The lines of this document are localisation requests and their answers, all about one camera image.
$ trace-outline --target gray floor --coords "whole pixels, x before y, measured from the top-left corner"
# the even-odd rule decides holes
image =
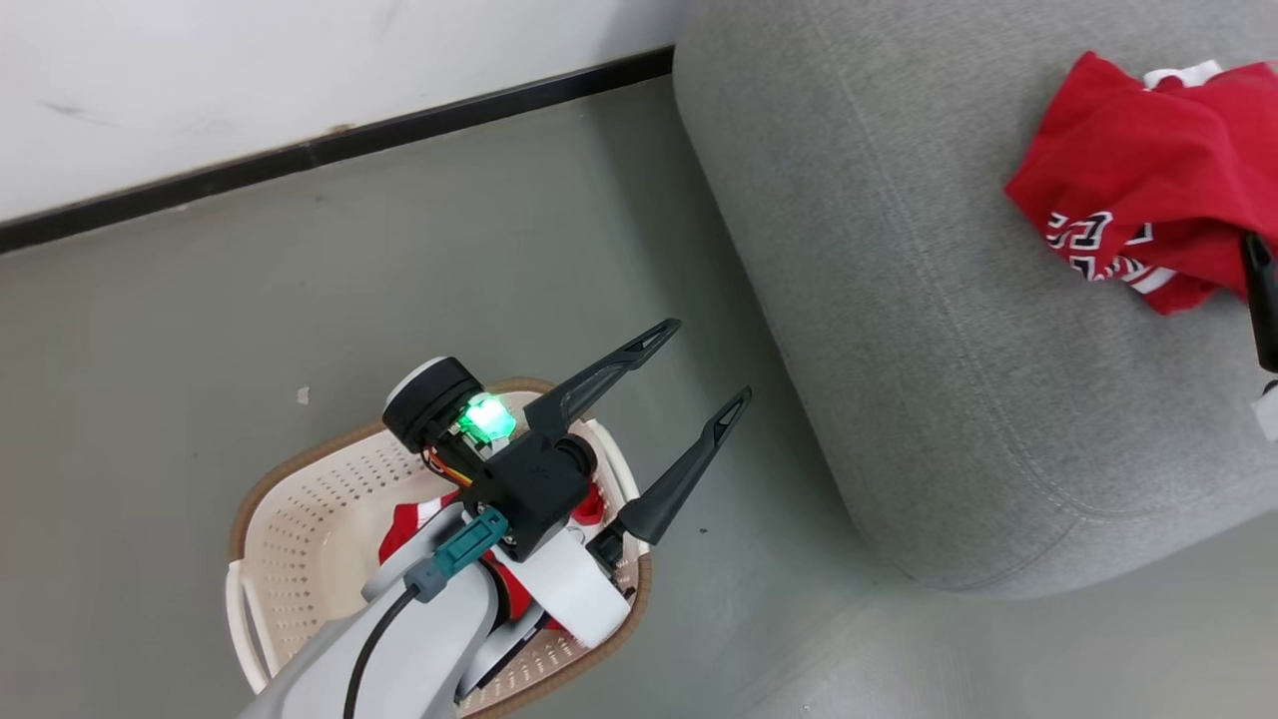
[[[234,716],[226,539],[265,471],[422,358],[558,381],[668,314],[599,410],[640,483],[741,383],[755,406],[642,630],[523,719],[1273,715],[1273,517],[1025,603],[866,552],[666,80],[0,258],[0,715]]]

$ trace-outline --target black cable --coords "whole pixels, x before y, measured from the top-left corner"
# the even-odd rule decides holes
[[[359,650],[359,656],[355,658],[355,668],[350,672],[350,683],[346,686],[346,706],[341,710],[343,719],[355,719],[355,699],[359,696],[359,683],[364,679],[364,668],[368,667],[368,658],[373,655],[373,649],[377,646],[377,641],[382,639],[382,635],[386,633],[386,628],[417,598],[417,587],[404,590],[404,594],[395,600],[395,604],[386,610],[386,614],[382,614],[373,631],[368,633],[368,639],[364,640],[364,647]]]

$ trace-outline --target black baseboard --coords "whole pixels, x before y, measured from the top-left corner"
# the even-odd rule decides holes
[[[66,207],[0,222],[0,253],[178,207],[196,199],[369,152],[437,137],[670,74],[672,47],[452,105],[423,110],[341,133],[162,179]]]

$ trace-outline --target white wall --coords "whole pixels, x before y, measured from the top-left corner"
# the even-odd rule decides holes
[[[0,221],[674,42],[684,0],[3,0]]]

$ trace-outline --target gray ottoman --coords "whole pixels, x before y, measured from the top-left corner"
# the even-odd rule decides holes
[[[1278,57],[1275,29],[1273,0],[694,1],[684,120],[847,508],[901,571],[1043,595],[1278,504],[1245,307],[1159,317],[1002,194],[1082,51],[1233,66]]]

